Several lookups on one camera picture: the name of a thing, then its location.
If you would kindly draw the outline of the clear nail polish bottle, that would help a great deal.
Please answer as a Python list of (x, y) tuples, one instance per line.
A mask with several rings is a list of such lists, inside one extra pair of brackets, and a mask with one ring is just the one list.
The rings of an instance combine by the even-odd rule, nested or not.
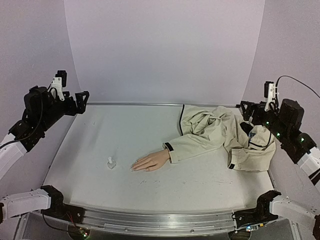
[(107, 166), (109, 169), (113, 169), (115, 166), (117, 165), (117, 163), (115, 161), (112, 161), (112, 162), (108, 162), (107, 163)]

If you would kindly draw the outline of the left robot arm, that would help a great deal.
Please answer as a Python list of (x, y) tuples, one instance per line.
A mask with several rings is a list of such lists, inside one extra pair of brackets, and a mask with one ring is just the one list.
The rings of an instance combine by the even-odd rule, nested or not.
[[(9, 130), (0, 144), (0, 175), (29, 153), (45, 133), (63, 116), (76, 116), (86, 111), (90, 93), (71, 96), (57, 87), (34, 86), (24, 96), (22, 118)], [(80, 223), (84, 209), (64, 203), (63, 194), (52, 185), (43, 185), (28, 192), (7, 195), (0, 200), (0, 220), (3, 222), (22, 214), (40, 211), (43, 215)]]

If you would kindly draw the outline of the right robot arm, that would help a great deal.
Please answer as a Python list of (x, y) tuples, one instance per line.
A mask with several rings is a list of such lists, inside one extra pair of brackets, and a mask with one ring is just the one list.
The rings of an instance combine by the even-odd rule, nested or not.
[[(297, 101), (283, 99), (279, 108), (265, 110), (266, 102), (242, 101), (240, 108), (244, 120), (262, 124), (280, 142), (292, 162), (300, 167), (312, 184), (320, 187), (320, 150), (315, 141), (300, 131), (304, 109)], [(277, 220), (279, 217), (318, 229), (320, 211), (314, 206), (295, 202), (276, 190), (260, 195), (256, 207), (234, 213), (237, 227), (247, 227)]]

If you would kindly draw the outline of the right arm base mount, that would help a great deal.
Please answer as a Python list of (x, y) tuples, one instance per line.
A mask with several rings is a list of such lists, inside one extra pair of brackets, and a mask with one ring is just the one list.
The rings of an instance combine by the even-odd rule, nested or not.
[(256, 207), (244, 210), (238, 210), (232, 214), (232, 219), (235, 220), (237, 230), (248, 226), (266, 224), (275, 221), (279, 218), (278, 215), (272, 214), (270, 210), (271, 202), (281, 193), (275, 190), (260, 195), (256, 201)]

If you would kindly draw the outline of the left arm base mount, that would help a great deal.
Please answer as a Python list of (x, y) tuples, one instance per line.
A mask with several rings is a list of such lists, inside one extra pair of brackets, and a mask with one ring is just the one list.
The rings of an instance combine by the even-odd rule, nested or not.
[(64, 195), (52, 185), (43, 185), (40, 189), (44, 190), (51, 199), (49, 208), (41, 210), (42, 218), (46, 224), (45, 217), (69, 221), (74, 226), (83, 222), (85, 215), (83, 207), (64, 203)]

